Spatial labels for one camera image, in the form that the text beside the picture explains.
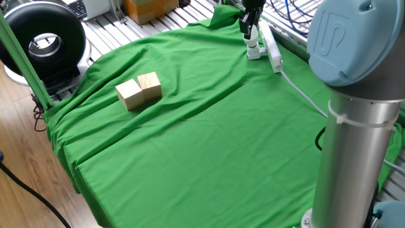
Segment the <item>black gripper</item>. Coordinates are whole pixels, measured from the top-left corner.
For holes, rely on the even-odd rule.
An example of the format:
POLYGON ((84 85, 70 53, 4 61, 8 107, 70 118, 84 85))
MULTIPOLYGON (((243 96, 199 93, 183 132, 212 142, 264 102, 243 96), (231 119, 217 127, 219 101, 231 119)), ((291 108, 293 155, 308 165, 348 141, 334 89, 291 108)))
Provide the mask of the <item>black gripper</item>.
POLYGON ((260 16, 261 9, 265 5, 266 0, 242 0, 242 4, 245 7, 244 14, 239 19, 240 31, 244 34, 245 39, 250 39, 253 26, 257 26, 260 16))

